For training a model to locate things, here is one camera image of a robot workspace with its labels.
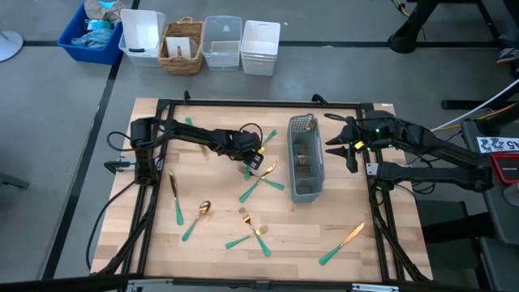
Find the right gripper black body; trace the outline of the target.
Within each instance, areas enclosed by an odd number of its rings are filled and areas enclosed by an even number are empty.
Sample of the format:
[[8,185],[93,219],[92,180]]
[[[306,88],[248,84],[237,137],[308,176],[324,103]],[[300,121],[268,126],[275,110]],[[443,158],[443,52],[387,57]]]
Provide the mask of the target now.
[[350,148],[389,148],[392,146],[391,118],[348,117],[353,137],[348,142]]

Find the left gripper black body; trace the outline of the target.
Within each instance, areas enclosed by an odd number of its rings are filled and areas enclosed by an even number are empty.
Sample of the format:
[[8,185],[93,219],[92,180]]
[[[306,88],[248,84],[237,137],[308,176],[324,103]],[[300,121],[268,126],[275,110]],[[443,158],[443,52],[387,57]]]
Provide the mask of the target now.
[[244,131],[233,134],[234,157],[249,159],[255,155],[255,133]]

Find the gold knife green handle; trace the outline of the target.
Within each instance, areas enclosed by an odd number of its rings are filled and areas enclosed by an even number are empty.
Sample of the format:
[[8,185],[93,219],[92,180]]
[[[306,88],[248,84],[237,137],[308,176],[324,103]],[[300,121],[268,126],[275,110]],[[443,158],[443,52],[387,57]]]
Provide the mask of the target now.
[[[188,124],[190,126],[193,125],[193,122],[192,122],[191,118],[185,118],[185,122],[186,122],[186,124]],[[202,152],[205,160],[208,161],[209,160],[208,148],[205,145],[203,145],[203,144],[200,144],[199,147],[200,147],[200,151]]]
[[274,161],[254,182],[254,184],[239,197],[239,202],[244,203],[257,186],[265,180],[277,167],[277,161]]
[[169,180],[170,180],[170,186],[171,186],[173,196],[174,196],[176,222],[178,225],[182,225],[184,223],[184,220],[183,220],[180,204],[178,201],[178,184],[177,184],[177,180],[175,178],[174,172],[172,170],[169,171]]
[[363,231],[365,227],[365,223],[362,222],[361,224],[359,224],[357,227],[355,227],[342,241],[341,243],[336,246],[334,249],[332,249],[329,253],[327,253],[326,255],[323,255],[320,259],[319,259],[319,264],[320,265],[326,265],[327,262],[329,262],[338,252],[340,249],[343,248],[344,245],[348,244],[349,242],[351,242],[354,238],[358,237],[358,235]]

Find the grey mesh cutlery caddy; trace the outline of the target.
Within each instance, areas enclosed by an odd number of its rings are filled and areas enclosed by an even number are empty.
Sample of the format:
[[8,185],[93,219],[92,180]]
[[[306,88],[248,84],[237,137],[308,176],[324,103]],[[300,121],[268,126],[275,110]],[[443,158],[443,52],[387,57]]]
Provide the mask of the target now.
[[[305,127],[316,118],[312,131]],[[288,164],[290,170],[291,199],[294,203],[312,203],[324,189],[324,158],[318,119],[314,114],[293,116],[287,129]],[[300,165],[298,154],[306,156],[307,163]]]

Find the black stand foot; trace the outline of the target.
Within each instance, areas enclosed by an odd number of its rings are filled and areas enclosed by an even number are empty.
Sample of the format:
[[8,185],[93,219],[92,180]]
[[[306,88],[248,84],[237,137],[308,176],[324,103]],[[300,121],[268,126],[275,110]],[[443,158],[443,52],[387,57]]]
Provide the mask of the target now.
[[495,110],[499,108],[498,105],[492,103],[484,104],[483,101],[471,100],[443,100],[440,102],[440,105],[444,110],[473,110],[480,105],[483,105],[484,109]]
[[30,183],[23,179],[0,172],[0,185],[18,187],[19,189],[24,190],[24,189],[28,189],[28,187],[30,186]]

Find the wicker basket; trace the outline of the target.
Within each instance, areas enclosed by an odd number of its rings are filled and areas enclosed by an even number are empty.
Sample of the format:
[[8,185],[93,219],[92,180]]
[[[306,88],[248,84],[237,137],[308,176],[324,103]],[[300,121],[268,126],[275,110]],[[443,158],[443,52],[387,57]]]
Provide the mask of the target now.
[[[202,36],[204,23],[195,21],[190,16],[168,23],[161,35],[158,61],[161,67],[172,75],[194,75],[200,71],[203,63]],[[166,37],[190,37],[198,45],[197,55],[193,59],[170,58],[166,50]]]

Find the black stand base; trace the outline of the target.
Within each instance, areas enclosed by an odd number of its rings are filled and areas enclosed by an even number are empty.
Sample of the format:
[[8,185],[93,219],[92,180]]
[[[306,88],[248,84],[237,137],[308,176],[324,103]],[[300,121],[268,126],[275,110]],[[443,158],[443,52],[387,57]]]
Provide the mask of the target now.
[[[404,12],[400,0],[392,0],[396,8],[406,17],[406,21],[388,38],[388,47],[399,54],[413,53],[417,48],[447,48],[447,49],[486,49],[501,47],[503,41],[482,0],[408,0],[416,5],[411,13]],[[418,42],[418,34],[428,21],[435,8],[441,4],[475,5],[491,34],[490,41],[424,41]]]

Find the white stacked plastic bin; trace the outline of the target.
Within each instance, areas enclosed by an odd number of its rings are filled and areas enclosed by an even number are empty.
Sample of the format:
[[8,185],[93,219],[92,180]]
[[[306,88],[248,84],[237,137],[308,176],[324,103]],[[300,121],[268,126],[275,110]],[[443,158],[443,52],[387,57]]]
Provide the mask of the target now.
[[281,25],[275,22],[247,20],[240,54],[248,75],[272,76],[277,61]]

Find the clear plastic bin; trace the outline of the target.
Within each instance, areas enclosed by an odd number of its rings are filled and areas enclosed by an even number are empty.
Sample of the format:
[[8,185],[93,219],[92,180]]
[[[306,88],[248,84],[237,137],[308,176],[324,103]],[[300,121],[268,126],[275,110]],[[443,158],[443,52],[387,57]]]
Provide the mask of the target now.
[[204,20],[202,54],[210,71],[238,71],[242,42],[242,18],[210,15]]

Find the white cardboard box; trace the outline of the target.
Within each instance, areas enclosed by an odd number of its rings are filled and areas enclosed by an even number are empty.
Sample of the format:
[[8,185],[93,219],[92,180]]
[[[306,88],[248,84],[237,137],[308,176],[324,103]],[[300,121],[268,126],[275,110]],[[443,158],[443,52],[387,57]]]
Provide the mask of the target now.
[[198,45],[187,36],[168,36],[165,39],[167,54],[170,58],[193,59]]

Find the printed paper label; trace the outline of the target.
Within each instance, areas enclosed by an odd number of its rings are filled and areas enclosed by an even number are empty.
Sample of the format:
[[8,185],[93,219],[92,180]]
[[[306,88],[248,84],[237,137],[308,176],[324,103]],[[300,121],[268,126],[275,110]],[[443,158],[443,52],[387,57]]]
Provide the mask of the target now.
[[508,137],[478,137],[477,144],[480,153],[519,152],[519,138]]

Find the silver mounting plate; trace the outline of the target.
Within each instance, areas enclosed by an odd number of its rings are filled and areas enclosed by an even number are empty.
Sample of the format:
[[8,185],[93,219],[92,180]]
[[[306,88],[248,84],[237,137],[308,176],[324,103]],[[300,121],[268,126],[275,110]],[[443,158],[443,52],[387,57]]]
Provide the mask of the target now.
[[354,283],[350,292],[400,292],[397,286]]
[[167,284],[167,280],[157,280],[157,279],[141,279],[141,280],[132,280],[127,282],[127,287],[125,292],[143,292],[144,288],[153,287],[156,285]]

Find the red-rimmed black device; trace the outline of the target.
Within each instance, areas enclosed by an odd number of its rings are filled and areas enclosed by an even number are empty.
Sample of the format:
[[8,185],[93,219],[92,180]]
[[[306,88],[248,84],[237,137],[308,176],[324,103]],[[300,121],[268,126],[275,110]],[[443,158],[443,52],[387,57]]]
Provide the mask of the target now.
[[501,183],[519,183],[519,152],[494,153],[490,155],[490,161]]

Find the grey side table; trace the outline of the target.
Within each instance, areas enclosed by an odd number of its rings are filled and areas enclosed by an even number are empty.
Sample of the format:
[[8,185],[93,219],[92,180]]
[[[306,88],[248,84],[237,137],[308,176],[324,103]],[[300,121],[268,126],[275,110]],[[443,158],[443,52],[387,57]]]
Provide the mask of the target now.
[[480,153],[477,144],[478,137],[519,138],[519,102],[487,118],[467,120],[461,129],[466,147],[491,167],[494,187],[483,192],[483,199],[494,234],[479,239],[491,288],[519,292],[519,183],[501,183],[490,161],[490,155],[499,152]]

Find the person's shoe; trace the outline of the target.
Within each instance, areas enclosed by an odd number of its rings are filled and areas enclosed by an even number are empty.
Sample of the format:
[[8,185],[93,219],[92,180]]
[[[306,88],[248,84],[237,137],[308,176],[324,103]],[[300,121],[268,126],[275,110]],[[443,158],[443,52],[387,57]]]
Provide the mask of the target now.
[[505,48],[499,52],[497,63],[515,62],[519,60],[519,49]]

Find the blue plastic bin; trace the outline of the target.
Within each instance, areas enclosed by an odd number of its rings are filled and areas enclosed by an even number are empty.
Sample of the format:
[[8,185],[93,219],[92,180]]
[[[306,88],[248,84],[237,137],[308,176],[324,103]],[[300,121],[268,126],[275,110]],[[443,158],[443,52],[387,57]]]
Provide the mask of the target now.
[[57,45],[62,47],[74,60],[78,62],[114,65],[122,56],[122,51],[118,48],[118,43],[122,36],[122,25],[116,24],[114,26],[109,35],[109,39],[100,48],[73,45],[71,42],[73,38],[80,38],[87,33],[87,18],[84,4],[80,4],[69,24],[58,38]]

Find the grey-blue cloth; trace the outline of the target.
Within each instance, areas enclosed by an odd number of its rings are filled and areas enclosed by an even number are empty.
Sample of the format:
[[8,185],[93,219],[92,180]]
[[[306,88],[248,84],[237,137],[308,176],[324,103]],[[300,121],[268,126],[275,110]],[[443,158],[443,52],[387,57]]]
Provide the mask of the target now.
[[113,30],[110,28],[92,30],[81,37],[72,38],[71,44],[75,46],[100,49],[109,42],[112,32]]

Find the teal cloth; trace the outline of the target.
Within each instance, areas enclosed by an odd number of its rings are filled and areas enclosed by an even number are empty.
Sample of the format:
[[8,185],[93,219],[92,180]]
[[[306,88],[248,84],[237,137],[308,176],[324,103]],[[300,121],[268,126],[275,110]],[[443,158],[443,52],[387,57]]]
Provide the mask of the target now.
[[113,27],[113,24],[107,19],[86,19],[85,23],[88,31],[111,29]]

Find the brown cloth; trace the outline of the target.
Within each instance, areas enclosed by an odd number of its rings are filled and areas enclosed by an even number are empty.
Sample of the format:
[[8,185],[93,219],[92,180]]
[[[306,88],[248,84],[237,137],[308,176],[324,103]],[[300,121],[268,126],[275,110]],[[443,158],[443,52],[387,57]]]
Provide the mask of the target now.
[[89,19],[108,20],[112,23],[121,21],[121,10],[126,7],[119,1],[85,0],[84,10]]

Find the white round base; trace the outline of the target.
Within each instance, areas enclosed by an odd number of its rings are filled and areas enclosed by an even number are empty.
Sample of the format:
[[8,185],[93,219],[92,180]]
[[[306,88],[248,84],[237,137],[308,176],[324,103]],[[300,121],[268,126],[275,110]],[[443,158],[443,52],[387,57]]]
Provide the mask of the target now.
[[0,30],[0,62],[14,57],[23,45],[24,39],[18,32]]

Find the silver black clamp bracket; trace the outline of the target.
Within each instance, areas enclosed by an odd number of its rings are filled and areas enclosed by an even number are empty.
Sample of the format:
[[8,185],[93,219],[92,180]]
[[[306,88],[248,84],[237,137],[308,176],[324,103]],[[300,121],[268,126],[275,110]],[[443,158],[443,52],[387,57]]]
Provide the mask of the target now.
[[133,171],[135,169],[135,158],[119,157],[116,161],[107,161],[104,167],[112,174],[123,171]]

